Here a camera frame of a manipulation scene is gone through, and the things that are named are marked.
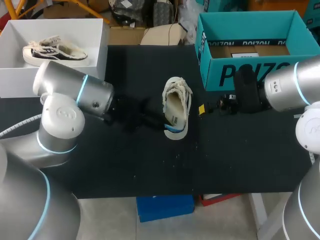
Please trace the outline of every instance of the black tablecloth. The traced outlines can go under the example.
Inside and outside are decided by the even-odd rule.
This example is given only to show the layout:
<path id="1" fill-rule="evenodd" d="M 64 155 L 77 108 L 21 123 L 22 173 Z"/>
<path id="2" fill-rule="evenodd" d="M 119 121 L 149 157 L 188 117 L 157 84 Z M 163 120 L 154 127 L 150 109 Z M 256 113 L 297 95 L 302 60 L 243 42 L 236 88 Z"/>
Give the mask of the black tablecloth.
<path id="1" fill-rule="evenodd" d="M 78 198 L 172 194 L 293 191 L 308 171 L 309 154 L 296 140 L 294 114 L 273 110 L 256 114 L 199 116 L 198 107 L 221 92 L 204 90 L 194 46 L 110 46 L 106 78 L 118 93 L 150 97 L 162 112 L 162 91 L 173 76 L 193 91 L 185 139 L 141 127 L 133 134 L 85 116 L 85 128 L 72 159 L 43 171 Z M 0 130 L 39 114 L 38 98 L 0 99 Z M 10 137 L 35 131 L 39 122 Z"/>

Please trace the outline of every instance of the cardboard box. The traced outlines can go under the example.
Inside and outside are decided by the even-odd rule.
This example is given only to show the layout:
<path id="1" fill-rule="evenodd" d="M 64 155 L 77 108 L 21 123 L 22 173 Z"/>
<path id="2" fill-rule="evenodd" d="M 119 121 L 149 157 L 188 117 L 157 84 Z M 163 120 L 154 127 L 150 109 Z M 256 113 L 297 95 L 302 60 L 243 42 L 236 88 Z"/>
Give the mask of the cardboard box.
<path id="1" fill-rule="evenodd" d="M 244 64 L 251 64 L 263 81 L 271 71 L 320 54 L 296 11 L 201 13 L 196 34 L 195 51 L 207 91 L 233 90 L 233 76 Z M 251 57 L 232 56 L 236 53 Z"/>
<path id="2" fill-rule="evenodd" d="M 145 28 L 111 27 L 109 45 L 139 45 Z"/>
<path id="3" fill-rule="evenodd" d="M 192 195 L 140 196 L 136 198 L 140 222 L 148 222 L 193 213 Z"/>
<path id="4" fill-rule="evenodd" d="M 0 35 L 1 98 L 35 97 L 32 88 L 39 67 L 24 61 L 23 47 L 54 35 L 88 53 L 89 65 L 74 69 L 105 79 L 108 47 L 102 19 L 10 20 Z"/>
<path id="5" fill-rule="evenodd" d="M 238 8 L 246 9 L 244 0 L 196 0 L 198 4 L 204 5 L 206 13 L 238 11 Z"/>
<path id="6" fill-rule="evenodd" d="M 320 0 L 309 0 L 303 21 L 308 29 L 320 26 Z"/>

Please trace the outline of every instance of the white cable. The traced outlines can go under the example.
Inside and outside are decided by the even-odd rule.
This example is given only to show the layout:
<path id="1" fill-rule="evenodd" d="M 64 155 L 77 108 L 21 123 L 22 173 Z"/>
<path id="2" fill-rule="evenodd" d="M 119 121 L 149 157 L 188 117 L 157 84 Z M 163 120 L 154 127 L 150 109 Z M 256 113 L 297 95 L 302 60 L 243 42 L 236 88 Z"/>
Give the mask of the white cable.
<path id="1" fill-rule="evenodd" d="M 6 130 L 0 132 L 0 138 L 2 138 L 4 135 L 10 133 L 11 131 L 13 131 L 13 130 L 25 125 L 25 124 L 29 124 L 29 123 L 37 120 L 37 119 L 40 119 L 41 117 L 42 117 L 42 114 L 38 114 L 38 115 L 32 116 L 32 117 L 30 117 L 30 118 L 28 118 L 26 120 L 18 122 L 17 124 L 15 124 L 15 125 L 7 128 Z"/>

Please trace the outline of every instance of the shoe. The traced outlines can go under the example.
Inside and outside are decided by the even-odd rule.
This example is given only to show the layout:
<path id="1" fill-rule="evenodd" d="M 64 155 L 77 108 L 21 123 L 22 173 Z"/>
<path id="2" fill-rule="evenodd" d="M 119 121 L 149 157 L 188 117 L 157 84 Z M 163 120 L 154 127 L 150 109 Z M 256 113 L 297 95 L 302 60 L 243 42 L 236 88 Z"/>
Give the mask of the shoe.
<path id="1" fill-rule="evenodd" d="M 88 54 L 69 42 L 61 41 L 59 36 L 52 36 L 42 41 L 30 41 L 23 48 L 23 59 L 31 65 L 40 66 L 45 60 L 55 61 L 68 67 L 88 65 Z"/>
<path id="2" fill-rule="evenodd" d="M 171 125 L 165 124 L 164 134 L 171 140 L 183 139 L 188 132 L 192 91 L 182 77 L 171 77 L 162 93 L 163 113 Z"/>

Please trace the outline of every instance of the shoe sole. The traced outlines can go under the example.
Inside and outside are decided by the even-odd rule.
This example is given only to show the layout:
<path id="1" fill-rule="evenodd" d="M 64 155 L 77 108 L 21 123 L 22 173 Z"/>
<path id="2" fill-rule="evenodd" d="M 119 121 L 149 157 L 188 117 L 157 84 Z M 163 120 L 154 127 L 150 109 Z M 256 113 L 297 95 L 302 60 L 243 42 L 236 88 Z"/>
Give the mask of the shoe sole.
<path id="1" fill-rule="evenodd" d="M 26 63 L 40 67 L 45 61 L 54 61 L 67 67 L 87 67 L 89 65 L 88 57 L 83 60 L 51 60 L 45 58 L 37 58 L 31 55 L 31 49 L 23 50 L 23 59 Z"/>

